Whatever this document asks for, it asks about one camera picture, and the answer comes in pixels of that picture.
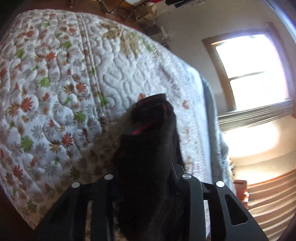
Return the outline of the orange object on floor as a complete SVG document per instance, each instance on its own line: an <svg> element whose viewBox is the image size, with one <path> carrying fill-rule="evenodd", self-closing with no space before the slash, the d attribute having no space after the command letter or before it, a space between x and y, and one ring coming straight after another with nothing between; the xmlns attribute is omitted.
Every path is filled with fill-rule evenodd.
<svg viewBox="0 0 296 241"><path fill-rule="evenodd" d="M234 187L237 198L242 202L248 202L248 184L245 180L234 180Z"/></svg>

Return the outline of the window with wooden frame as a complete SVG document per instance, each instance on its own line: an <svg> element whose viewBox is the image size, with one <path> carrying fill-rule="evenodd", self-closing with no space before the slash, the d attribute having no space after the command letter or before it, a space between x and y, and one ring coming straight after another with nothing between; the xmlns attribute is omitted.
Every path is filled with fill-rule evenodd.
<svg viewBox="0 0 296 241"><path fill-rule="evenodd" d="M292 61L274 23L202 42L220 81L227 111L250 110L295 98Z"/></svg>

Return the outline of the grey pillow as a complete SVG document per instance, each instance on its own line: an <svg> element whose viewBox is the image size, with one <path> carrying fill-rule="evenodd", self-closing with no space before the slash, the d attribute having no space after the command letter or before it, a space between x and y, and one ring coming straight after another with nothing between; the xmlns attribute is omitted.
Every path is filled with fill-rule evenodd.
<svg viewBox="0 0 296 241"><path fill-rule="evenodd" d="M205 109L208 121L208 135L210 142L210 157L213 182L223 181L230 190L235 193L233 183L229 147L224 141L223 133L218 124L217 106L214 93L208 81L201 76L201 82L204 90Z"/></svg>

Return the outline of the black pants with red stripe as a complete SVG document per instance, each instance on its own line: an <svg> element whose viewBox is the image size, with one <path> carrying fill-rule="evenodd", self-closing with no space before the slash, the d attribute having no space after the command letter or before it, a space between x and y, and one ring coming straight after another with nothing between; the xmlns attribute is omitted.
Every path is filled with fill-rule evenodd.
<svg viewBox="0 0 296 241"><path fill-rule="evenodd" d="M172 169L184 164L174 109L156 94L138 101L131 119L111 160L120 231L127 240L187 240L190 188Z"/></svg>

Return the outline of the floral quilted bedspread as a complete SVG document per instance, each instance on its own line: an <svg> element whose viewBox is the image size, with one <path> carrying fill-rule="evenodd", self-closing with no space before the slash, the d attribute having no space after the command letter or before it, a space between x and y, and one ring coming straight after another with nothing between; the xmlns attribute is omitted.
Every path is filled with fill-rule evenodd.
<svg viewBox="0 0 296 241"><path fill-rule="evenodd" d="M19 14L1 40L1 186L35 228L75 181L111 170L130 108L163 93L185 169L212 182L199 72L145 34L87 13Z"/></svg>

